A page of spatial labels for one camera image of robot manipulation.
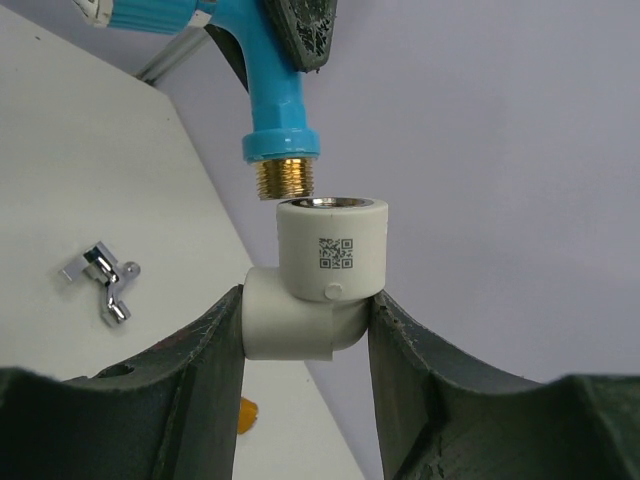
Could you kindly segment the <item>white elbow pipe fitting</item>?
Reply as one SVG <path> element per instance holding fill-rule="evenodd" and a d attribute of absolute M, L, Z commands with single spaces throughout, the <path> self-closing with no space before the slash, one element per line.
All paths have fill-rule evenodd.
<path fill-rule="evenodd" d="M 369 198 L 279 203 L 279 263 L 251 268 L 244 282 L 245 356 L 330 361 L 357 343 L 386 283 L 388 218 L 388 204 Z"/>

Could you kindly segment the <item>blue water faucet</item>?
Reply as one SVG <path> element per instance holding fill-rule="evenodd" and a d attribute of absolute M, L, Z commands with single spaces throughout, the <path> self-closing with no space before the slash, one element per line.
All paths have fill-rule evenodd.
<path fill-rule="evenodd" d="M 313 194 L 318 134 L 307 123 L 302 75 L 285 53 L 260 1 L 77 1 L 100 28 L 173 35 L 188 27 L 219 27 L 239 44 L 247 76 L 253 131 L 242 139 L 262 200 Z"/>

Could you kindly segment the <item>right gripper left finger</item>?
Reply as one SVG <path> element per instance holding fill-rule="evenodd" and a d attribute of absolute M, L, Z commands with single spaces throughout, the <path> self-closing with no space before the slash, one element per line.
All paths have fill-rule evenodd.
<path fill-rule="evenodd" d="M 94 377 L 1 372 L 5 479 L 229 479 L 245 356 L 243 290 Z"/>

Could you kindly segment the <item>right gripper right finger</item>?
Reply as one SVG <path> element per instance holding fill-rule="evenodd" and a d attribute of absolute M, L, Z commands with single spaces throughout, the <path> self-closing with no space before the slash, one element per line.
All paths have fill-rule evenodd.
<path fill-rule="evenodd" d="M 639 379 L 538 383 L 460 350 L 388 294 L 369 305 L 379 449 L 388 479 L 635 479 Z"/>

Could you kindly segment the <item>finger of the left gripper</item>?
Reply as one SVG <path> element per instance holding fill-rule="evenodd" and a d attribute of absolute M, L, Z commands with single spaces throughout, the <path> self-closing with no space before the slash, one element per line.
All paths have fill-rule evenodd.
<path fill-rule="evenodd" d="M 246 92 L 249 92 L 244 54 L 238 40 L 227 30 L 208 24 L 204 27 Z"/>
<path fill-rule="evenodd" d="M 318 71 L 328 62 L 337 0 L 266 0 L 263 6 L 296 71 Z"/>

